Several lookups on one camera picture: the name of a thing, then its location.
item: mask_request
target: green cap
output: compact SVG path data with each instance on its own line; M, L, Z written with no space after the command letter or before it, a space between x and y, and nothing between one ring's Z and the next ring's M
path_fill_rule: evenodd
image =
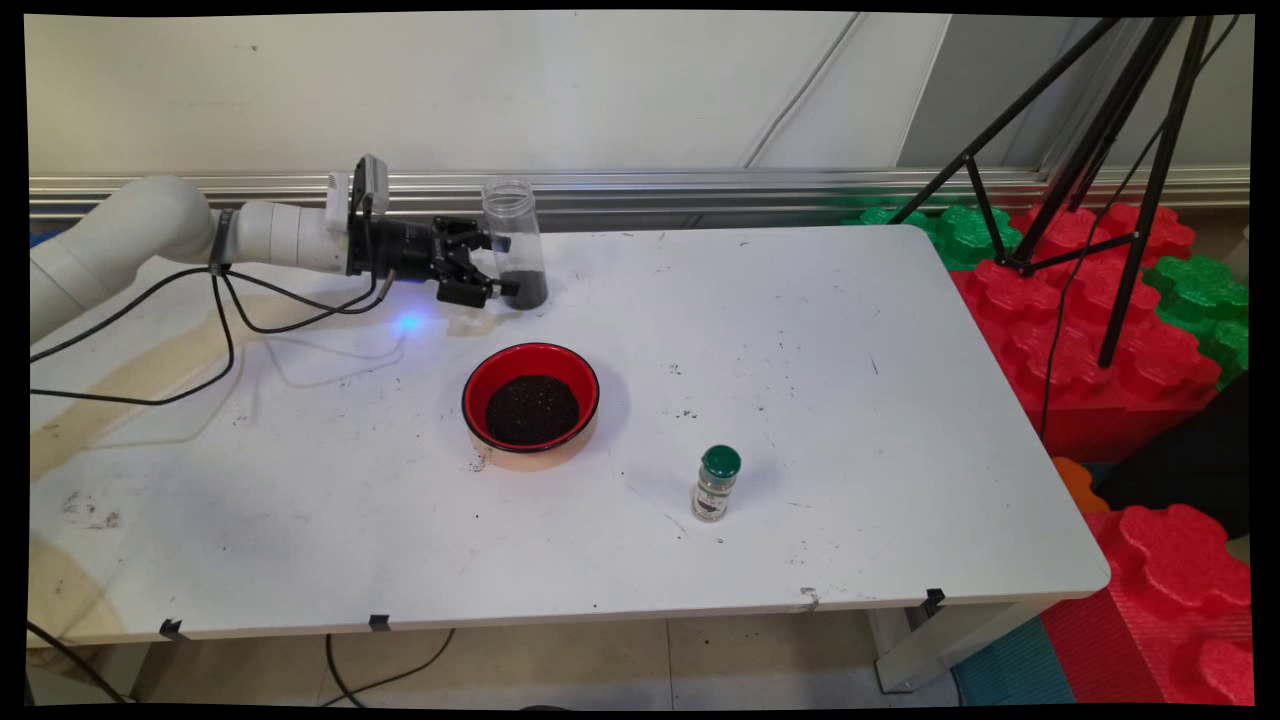
M703 468L717 478L732 478L742 468L742 459L732 447L716 445L703 454Z

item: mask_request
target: blue light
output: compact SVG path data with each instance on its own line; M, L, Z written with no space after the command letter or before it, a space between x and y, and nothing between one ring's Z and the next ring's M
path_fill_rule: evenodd
M407 333L422 327L424 318L417 313L402 313L396 318L396 329Z

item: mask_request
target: jar label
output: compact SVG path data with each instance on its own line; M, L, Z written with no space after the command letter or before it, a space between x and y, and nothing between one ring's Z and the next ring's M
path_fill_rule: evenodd
M719 520L727 507L727 495L710 495L701 487L694 487L694 515L703 520Z

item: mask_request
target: red bowl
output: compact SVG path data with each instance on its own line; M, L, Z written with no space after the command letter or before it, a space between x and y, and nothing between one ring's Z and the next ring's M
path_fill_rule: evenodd
M508 445L489 434L489 424L485 421L489 400L498 388L521 375L550 375L567 384L577 400L577 424L570 432L541 445ZM486 445L508 452L540 452L564 445L591 421L599 404L600 382L591 365L577 352L548 342L526 342L494 352L476 365L462 388L462 418L467 427Z

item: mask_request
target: clear plastic jar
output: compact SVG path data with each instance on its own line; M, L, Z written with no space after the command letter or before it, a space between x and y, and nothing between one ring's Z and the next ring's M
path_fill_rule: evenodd
M547 302L547 265L534 188L520 178L502 177L486 182L480 197L494 246L507 246L506 252L494 252L498 278L520 283L520 291L503 300L516 310Z

